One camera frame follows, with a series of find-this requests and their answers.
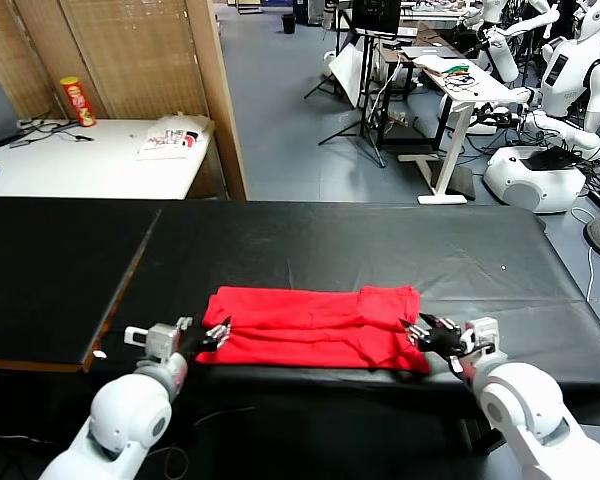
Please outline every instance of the white desk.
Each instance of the white desk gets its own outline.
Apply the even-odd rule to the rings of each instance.
[[[400,20],[403,22],[457,22],[467,11],[469,2],[465,2],[462,10],[413,10],[416,2],[404,1],[400,3]]]
[[[431,169],[427,164],[427,159],[421,155],[399,155],[398,160],[401,162],[414,161],[418,165],[422,176],[427,182],[427,186],[431,190],[432,195],[421,195],[418,197],[418,202],[429,205],[449,205],[467,203],[467,199],[463,195],[447,195],[447,187],[451,174],[456,166],[458,155],[462,149],[462,144],[467,135],[467,129],[471,121],[471,114],[478,102],[504,102],[512,103],[515,101],[511,90],[498,82],[487,72],[476,66],[473,62],[467,59],[440,59],[448,65],[448,68],[454,65],[468,65],[469,74],[475,79],[475,84],[466,90],[454,91],[445,85],[444,77],[436,75],[427,69],[423,71],[451,98],[458,102],[458,106],[454,109],[460,112],[458,123],[456,124],[453,136],[451,137],[451,146],[447,152],[444,163],[438,176],[436,186],[432,185]],[[414,64],[418,65],[418,59],[414,60]]]
[[[0,197],[184,199],[205,157],[219,198],[226,198],[213,136],[214,124],[192,147],[188,159],[136,160],[153,120],[98,120],[68,131],[92,142],[57,133],[23,147],[0,148]],[[26,138],[41,135],[32,134]]]

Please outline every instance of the black table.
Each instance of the black table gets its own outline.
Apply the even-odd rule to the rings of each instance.
[[[510,207],[169,203],[112,328],[203,313],[222,285],[351,291],[414,285],[422,311],[459,323],[493,316],[501,348],[560,383],[583,423],[600,424],[600,321],[529,212]],[[138,351],[115,339],[116,360]],[[469,392],[430,357],[433,374],[204,366],[196,395],[341,394],[469,418]],[[107,361],[98,362],[106,368]]]
[[[0,198],[0,368],[82,368],[160,205]]]

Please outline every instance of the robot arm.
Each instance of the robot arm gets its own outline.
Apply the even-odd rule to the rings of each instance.
[[[407,325],[410,340],[444,358],[473,392],[491,426],[509,443],[525,480],[600,480],[600,445],[564,405],[553,377],[526,363],[507,362],[495,319],[468,322],[463,332],[451,320],[421,317],[430,329]]]
[[[520,127],[525,132],[543,132],[547,143],[557,146],[566,144],[568,150],[582,152],[582,158],[585,160],[600,158],[600,137],[596,133],[549,117],[542,110],[527,112],[521,120]]]
[[[506,5],[507,0],[485,0],[482,8],[484,22],[489,25],[499,24],[502,10]]]
[[[584,117],[584,129],[587,132],[595,132],[600,126],[600,63],[593,66],[589,75],[585,77],[585,82],[589,83],[590,96]]]
[[[548,37],[551,25],[560,18],[557,3],[553,7],[549,7],[547,0],[530,0],[529,3],[540,15],[511,25],[506,30],[494,26],[482,32],[487,54],[500,80],[505,83],[518,78],[518,65],[507,44],[507,39],[539,27],[547,27],[545,37]]]
[[[558,37],[558,38],[554,38],[553,40],[545,43],[542,46],[542,59],[545,61],[545,63],[549,64],[549,61],[551,60],[551,57],[553,56],[553,52],[555,51],[556,47],[558,45],[560,45],[562,42],[566,42],[567,39],[564,37]]]
[[[539,27],[550,27],[553,23],[557,22],[560,18],[560,12],[558,11],[558,4],[554,4],[553,7],[549,8],[549,4],[546,0],[532,1],[529,2],[533,8],[535,8],[540,15],[523,20],[514,25],[511,25],[504,31],[506,37],[516,37],[522,35],[530,30],[534,30]],[[545,31],[545,38],[548,38],[550,33]]]
[[[143,346],[148,359],[134,373],[98,391],[91,414],[68,450],[43,472],[41,480],[131,480],[171,420],[171,403],[188,372],[188,363],[203,351],[215,351],[229,338],[229,319],[184,339],[191,318],[149,330],[128,327],[125,343]],[[138,335],[144,342],[136,340]]]

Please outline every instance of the red t-shirt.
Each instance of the red t-shirt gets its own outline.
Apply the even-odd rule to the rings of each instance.
[[[198,361],[429,373],[399,321],[415,323],[419,309],[420,294],[410,286],[351,293],[221,287],[211,296],[204,325],[231,317],[231,336]]]

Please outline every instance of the tripod stand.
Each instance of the tripod stand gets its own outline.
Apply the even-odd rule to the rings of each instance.
[[[352,22],[351,22],[351,18],[349,17],[349,14],[346,12],[346,10],[343,10],[342,8],[342,4],[346,3],[346,2],[339,2],[338,5],[336,5],[336,57],[338,55],[340,55],[340,51],[346,47],[349,43],[352,43],[353,45],[358,43],[358,39],[360,38],[360,35],[358,35],[355,31],[355,29],[352,27]],[[347,32],[347,38],[345,38],[344,43],[342,44],[342,46],[340,46],[340,19],[341,17],[345,18],[345,21],[347,22],[347,25],[349,26],[349,30]],[[322,86],[327,83],[327,82],[333,82],[333,90],[329,91],[324,89]],[[307,94],[304,96],[304,99],[306,100],[307,98],[309,98],[311,96],[312,93],[314,93],[315,91],[320,90],[321,92],[324,93],[328,93],[330,95],[337,95],[339,97],[342,96],[342,89],[338,87],[338,81],[336,80],[336,77],[332,74],[329,74],[327,76],[325,76],[325,78],[323,78],[320,83],[318,83],[315,87],[313,87],[309,92],[307,92]]]
[[[318,145],[322,146],[327,143],[329,140],[332,140],[336,137],[356,137],[358,135],[362,136],[369,142],[371,147],[373,148],[375,158],[374,163],[379,168],[385,168],[387,166],[387,162],[380,155],[380,151],[371,136],[371,126],[367,123],[365,115],[367,114],[367,109],[369,107],[369,89],[371,85],[371,65],[373,63],[373,44],[376,38],[375,35],[369,34],[366,31],[362,34],[356,32],[358,35],[362,35],[364,37],[364,49],[362,53],[362,72],[360,76],[360,94],[364,95],[364,106],[362,107],[362,114],[360,116],[360,120],[355,121],[351,125],[343,128],[342,130],[337,131],[333,135],[325,138],[318,142]],[[354,128],[360,127],[360,131],[358,133],[349,132]]]

